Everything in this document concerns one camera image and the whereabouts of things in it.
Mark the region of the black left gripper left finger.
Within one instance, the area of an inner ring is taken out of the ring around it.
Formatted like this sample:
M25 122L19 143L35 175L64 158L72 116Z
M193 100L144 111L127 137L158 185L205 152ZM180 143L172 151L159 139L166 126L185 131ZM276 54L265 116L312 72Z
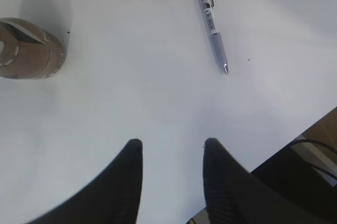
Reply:
M136 223L142 181L143 145L132 139L87 186L32 222Z

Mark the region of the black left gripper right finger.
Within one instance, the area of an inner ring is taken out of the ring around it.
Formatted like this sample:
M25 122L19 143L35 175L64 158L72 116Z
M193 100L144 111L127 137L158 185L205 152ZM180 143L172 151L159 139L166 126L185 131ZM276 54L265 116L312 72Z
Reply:
M246 171L216 138L204 144L203 187L210 223L324 223Z

